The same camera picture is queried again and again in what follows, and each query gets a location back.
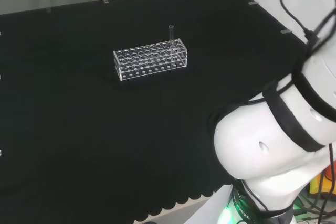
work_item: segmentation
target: black strap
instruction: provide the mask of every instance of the black strap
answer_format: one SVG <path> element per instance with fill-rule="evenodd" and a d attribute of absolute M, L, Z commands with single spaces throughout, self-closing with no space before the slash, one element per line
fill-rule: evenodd
<path fill-rule="evenodd" d="M 240 201 L 244 199 L 244 202 L 249 206 L 245 207 Z M 235 208 L 240 215 L 240 217 L 246 223 L 250 224 L 261 224 L 264 222 L 265 219 L 273 218 L 274 216 L 279 216 L 286 213 L 288 210 L 293 208 L 294 202 L 282 209 L 282 210 L 275 210 L 275 211 L 268 211 L 268 212 L 261 212 L 257 209 L 257 206 L 254 202 L 250 202 L 244 195 L 241 195 L 236 188 L 232 190 L 232 200 L 235 205 Z"/>
<path fill-rule="evenodd" d="M 301 126 L 293 113 L 277 92 L 278 83 L 272 85 L 262 94 L 271 110 L 275 120 L 285 134 L 298 146 L 307 152 L 316 152 L 324 146 L 316 142 Z"/>
<path fill-rule="evenodd" d="M 292 79 L 303 98 L 314 110 L 330 121 L 336 122 L 336 110 L 315 92 L 301 71 L 292 73 Z"/>

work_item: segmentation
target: metal clip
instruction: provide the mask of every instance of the metal clip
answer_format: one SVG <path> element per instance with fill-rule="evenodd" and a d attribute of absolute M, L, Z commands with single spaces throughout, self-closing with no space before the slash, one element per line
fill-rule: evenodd
<path fill-rule="evenodd" d="M 281 31 L 282 34 L 287 34 L 287 33 L 291 33 L 291 32 L 292 32 L 292 31 L 289 30 L 289 29 L 286 29 L 286 30 L 282 30 L 282 31 Z"/>

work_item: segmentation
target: clear acrylic test tube rack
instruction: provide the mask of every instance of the clear acrylic test tube rack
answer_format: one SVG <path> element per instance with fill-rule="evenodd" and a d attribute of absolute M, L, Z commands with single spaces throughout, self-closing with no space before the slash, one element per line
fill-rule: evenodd
<path fill-rule="evenodd" d="M 187 66 L 187 49 L 180 39 L 114 51 L 121 81 Z"/>

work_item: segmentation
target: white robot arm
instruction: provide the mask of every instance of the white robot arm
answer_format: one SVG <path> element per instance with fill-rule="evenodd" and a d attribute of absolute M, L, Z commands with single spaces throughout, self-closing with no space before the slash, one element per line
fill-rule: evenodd
<path fill-rule="evenodd" d="M 333 36 L 302 68 L 305 79 L 331 111 L 336 110 L 335 52 Z M 292 74 L 286 76 L 277 89 L 292 79 Z M 272 108 L 279 101 L 283 101 L 300 129 L 282 125 Z M 304 186 L 330 164 L 328 145 L 336 142 L 336 122 L 313 108 L 296 85 L 283 92 L 279 101 L 239 107 L 218 123 L 214 134 L 220 163 L 234 178 L 245 181 L 246 192 L 252 196 L 248 187 L 259 199 L 251 197 L 261 211 L 290 208 Z M 283 123 L 290 123 L 289 119 L 285 117 Z M 336 158 L 336 144 L 332 152 Z M 236 222 L 242 220 L 234 200 L 230 209 Z M 292 213 L 282 221 L 296 223 Z"/>

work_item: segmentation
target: black tablecloth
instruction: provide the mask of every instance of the black tablecloth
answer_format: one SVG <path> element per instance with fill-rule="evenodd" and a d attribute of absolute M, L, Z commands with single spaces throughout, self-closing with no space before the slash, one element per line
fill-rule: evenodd
<path fill-rule="evenodd" d="M 252 0 L 110 0 L 0 16 L 0 223 L 132 223 L 229 183 L 219 106 L 304 46 Z M 120 82 L 113 51 L 168 39 L 188 66 Z"/>

